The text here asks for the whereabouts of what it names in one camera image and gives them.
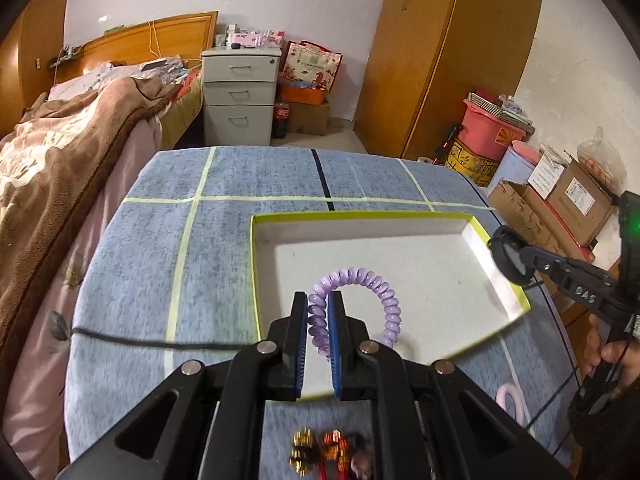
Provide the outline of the person right hand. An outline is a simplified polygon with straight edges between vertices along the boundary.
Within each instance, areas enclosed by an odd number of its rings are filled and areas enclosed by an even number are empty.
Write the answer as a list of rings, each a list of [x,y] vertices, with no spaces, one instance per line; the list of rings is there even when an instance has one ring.
[[[594,314],[589,315],[590,331],[584,349],[584,374],[589,375],[602,362],[620,363],[622,371],[612,398],[623,394],[638,378],[640,373],[640,351],[638,339],[629,344],[625,341],[614,341],[604,344],[599,333],[599,320]]]

